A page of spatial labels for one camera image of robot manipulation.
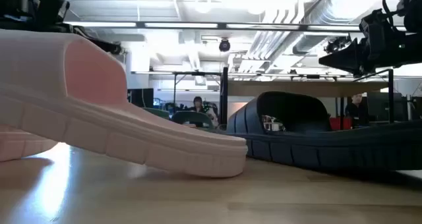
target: wooden table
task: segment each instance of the wooden table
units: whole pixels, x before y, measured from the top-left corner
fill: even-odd
[[[378,179],[252,159],[238,177],[201,179],[60,144],[0,163],[0,223],[422,223],[422,181]]]

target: security camera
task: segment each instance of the security camera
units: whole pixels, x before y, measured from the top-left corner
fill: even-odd
[[[218,47],[221,52],[227,52],[230,50],[230,43],[228,39],[222,39],[220,46]]]

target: woman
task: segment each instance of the woman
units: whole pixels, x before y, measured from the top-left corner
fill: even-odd
[[[196,111],[198,113],[204,113],[208,115],[212,121],[212,125],[214,127],[218,126],[218,118],[217,115],[214,113],[212,109],[209,109],[207,111],[204,110],[204,107],[202,106],[202,98],[200,96],[197,96],[193,99],[193,107],[189,108],[190,111]],[[195,123],[197,127],[203,127],[204,125],[202,123]]]

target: pink slide sandal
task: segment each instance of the pink slide sandal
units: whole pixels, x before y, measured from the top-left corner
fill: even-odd
[[[0,125],[0,161],[36,155],[52,149],[57,142]]]
[[[73,34],[0,31],[0,124],[125,161],[205,177],[243,171],[246,141],[127,101],[125,71]]]

